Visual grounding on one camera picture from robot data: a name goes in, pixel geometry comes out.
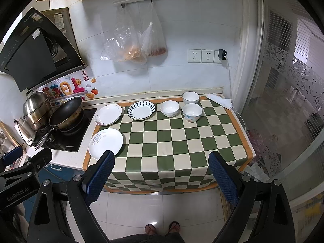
glass sliding door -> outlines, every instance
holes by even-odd
[[[256,153],[245,171],[281,180],[302,242],[324,211],[324,35],[297,0],[264,0],[264,12],[257,75],[241,114]]]

tile floor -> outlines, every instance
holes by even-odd
[[[90,208],[109,239],[144,233],[156,222],[158,234],[166,234],[176,220],[186,243],[212,242],[224,225],[219,189],[188,194],[128,195],[101,192]],[[83,243],[69,205],[66,216],[75,240]]]

floral plate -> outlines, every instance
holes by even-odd
[[[109,128],[99,131],[92,137],[89,144],[91,157],[99,159],[105,151],[112,151],[116,155],[123,145],[123,136],[119,130]]]
[[[122,114],[122,108],[118,104],[109,104],[102,107],[95,114],[95,123],[100,126],[108,126],[116,122]]]

person's foot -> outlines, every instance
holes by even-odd
[[[180,224],[177,221],[172,221],[169,225],[169,233],[179,233],[180,232]]]
[[[152,224],[147,224],[144,230],[147,235],[155,235],[157,233],[155,227]]]

stainless steel pot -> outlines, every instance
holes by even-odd
[[[26,96],[28,96],[30,92],[33,92],[33,94],[28,97],[23,105],[23,119],[28,122],[33,130],[39,130],[48,124],[48,120],[53,110],[50,99],[46,94],[42,92],[34,93],[33,90],[29,90]]]

